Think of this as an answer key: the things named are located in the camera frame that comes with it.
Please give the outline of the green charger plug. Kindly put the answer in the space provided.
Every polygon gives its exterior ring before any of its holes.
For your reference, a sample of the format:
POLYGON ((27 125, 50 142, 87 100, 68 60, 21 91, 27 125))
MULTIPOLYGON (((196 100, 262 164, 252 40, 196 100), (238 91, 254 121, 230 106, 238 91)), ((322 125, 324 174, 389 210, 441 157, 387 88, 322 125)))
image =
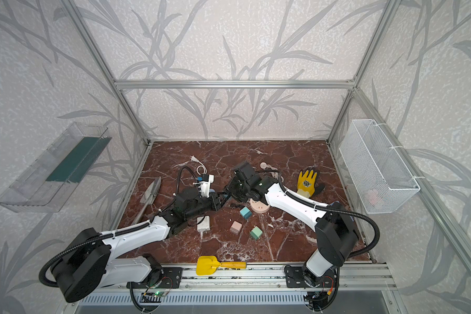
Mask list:
POLYGON ((255 226, 251 231, 250 231, 250 236, 252 237, 252 239, 254 240, 258 240, 261 238, 261 236, 263 235, 263 231, 255 226))

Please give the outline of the white charger plug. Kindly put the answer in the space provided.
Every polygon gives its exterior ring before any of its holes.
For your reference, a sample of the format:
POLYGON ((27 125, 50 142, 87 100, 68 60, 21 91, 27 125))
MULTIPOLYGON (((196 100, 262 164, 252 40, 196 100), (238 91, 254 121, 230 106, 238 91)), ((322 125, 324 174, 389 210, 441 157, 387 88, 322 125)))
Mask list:
POLYGON ((196 230, 202 238, 206 232, 211 230, 211 223, 209 216, 198 217, 196 221, 196 230))

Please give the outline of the teal charger plug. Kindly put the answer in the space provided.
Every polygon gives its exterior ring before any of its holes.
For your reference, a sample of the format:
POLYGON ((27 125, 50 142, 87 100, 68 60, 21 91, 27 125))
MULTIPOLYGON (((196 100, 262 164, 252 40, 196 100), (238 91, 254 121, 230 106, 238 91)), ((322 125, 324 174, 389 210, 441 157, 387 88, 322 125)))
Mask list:
POLYGON ((241 209, 239 213, 245 220, 248 220, 253 214, 252 211, 247 207, 244 207, 243 209, 241 209))

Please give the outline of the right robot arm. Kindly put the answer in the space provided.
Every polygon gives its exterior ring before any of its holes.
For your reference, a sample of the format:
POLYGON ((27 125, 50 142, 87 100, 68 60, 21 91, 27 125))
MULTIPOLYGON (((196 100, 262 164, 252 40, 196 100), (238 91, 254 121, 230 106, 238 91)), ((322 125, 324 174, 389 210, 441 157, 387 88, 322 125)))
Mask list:
POLYGON ((226 192, 234 200, 262 201, 292 215, 315 231, 317 249, 302 267, 304 281, 311 287, 320 285, 329 270, 340 269, 347 259, 371 251, 380 240, 379 226, 370 217, 346 211, 342 205, 328 205, 305 198, 286 188, 281 175, 277 179, 262 177, 248 162, 240 163, 232 171, 234 176, 226 186, 226 192), (360 235, 354 218, 366 221, 374 230, 373 240, 357 251, 354 247, 360 235))

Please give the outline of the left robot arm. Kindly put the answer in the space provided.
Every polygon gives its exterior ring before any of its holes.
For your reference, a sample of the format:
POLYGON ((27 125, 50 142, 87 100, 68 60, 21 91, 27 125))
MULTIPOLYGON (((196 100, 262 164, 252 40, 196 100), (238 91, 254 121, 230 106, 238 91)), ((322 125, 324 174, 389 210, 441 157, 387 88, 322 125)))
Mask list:
POLYGON ((60 289, 67 302, 80 301, 96 289, 120 283, 156 283, 161 279, 162 266, 152 255, 123 256, 177 235, 189 220, 220 210, 229 199, 228 192, 211 190, 203 197, 195 188, 187 188, 166 210, 145 222, 106 232, 83 230, 41 268, 39 281, 60 289))

